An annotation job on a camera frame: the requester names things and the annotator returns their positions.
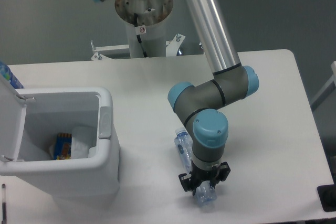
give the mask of table surface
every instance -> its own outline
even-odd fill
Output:
[[[121,162],[120,190],[113,197],[57,199],[16,177],[0,177],[7,186],[8,223],[241,224],[335,217],[319,202],[317,187],[333,181],[293,54],[239,55],[257,72],[260,88],[221,109],[229,120],[224,160],[232,171],[206,209],[178,180],[184,168],[173,139],[182,124],[167,101],[176,83],[212,78],[205,56],[11,66],[27,88],[109,89]]]

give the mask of white plastic bin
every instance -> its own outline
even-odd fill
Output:
[[[118,190],[120,146],[108,90],[15,90],[0,76],[0,115],[0,175],[17,176],[58,197]],[[78,126],[97,129],[96,153],[88,158],[52,160],[48,149],[57,134],[71,133]]]

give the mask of gray floor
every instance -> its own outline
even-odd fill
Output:
[[[219,2],[237,51],[286,48],[296,55],[309,99],[332,75],[336,0]],[[0,8],[0,60],[8,64],[88,60],[92,39],[96,46],[126,44],[113,1],[0,0]],[[185,53],[197,53],[185,0],[174,0],[169,22],[167,39],[186,35]],[[314,116],[324,146],[336,153],[336,92]]]

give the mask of screw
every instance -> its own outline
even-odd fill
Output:
[[[100,52],[97,52],[97,55],[98,55],[98,60],[102,60],[103,57],[100,55]]]
[[[96,50],[96,47],[93,44],[93,40],[91,41],[91,47],[92,47],[92,51],[94,52]]]
[[[181,38],[182,38],[181,34],[176,34],[176,42],[180,42]]]

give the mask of plastic water bottle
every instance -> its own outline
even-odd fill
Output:
[[[13,75],[11,69],[0,61],[0,74],[13,86],[14,89],[23,89],[21,82]]]
[[[187,133],[185,128],[180,128],[175,131],[176,138],[174,139],[175,145],[178,149],[181,161],[187,173],[191,171],[191,158],[193,140]],[[195,194],[197,203],[200,207],[208,205],[217,199],[215,189],[210,185],[209,181],[204,181],[199,187],[196,188]]]

